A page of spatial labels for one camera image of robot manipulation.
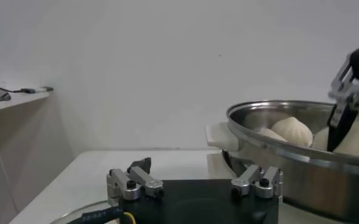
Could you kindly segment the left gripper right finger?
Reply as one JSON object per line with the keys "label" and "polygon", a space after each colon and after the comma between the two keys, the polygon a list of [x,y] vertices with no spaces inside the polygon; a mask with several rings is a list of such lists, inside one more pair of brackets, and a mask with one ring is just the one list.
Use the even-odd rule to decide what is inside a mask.
{"label": "left gripper right finger", "polygon": [[231,180],[233,198],[242,198],[254,189],[258,198],[283,199],[283,172],[278,167],[271,166],[264,171],[260,166],[250,165],[239,177]]}

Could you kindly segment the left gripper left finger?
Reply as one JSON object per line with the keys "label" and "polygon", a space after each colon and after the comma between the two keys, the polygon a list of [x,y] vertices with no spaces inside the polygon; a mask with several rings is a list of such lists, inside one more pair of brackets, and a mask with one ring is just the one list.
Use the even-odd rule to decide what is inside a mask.
{"label": "left gripper left finger", "polygon": [[163,198],[163,181],[150,176],[151,165],[152,159],[147,157],[132,162],[125,172],[110,169],[106,175],[108,204],[118,206],[120,199],[136,201],[142,192],[150,198]]}

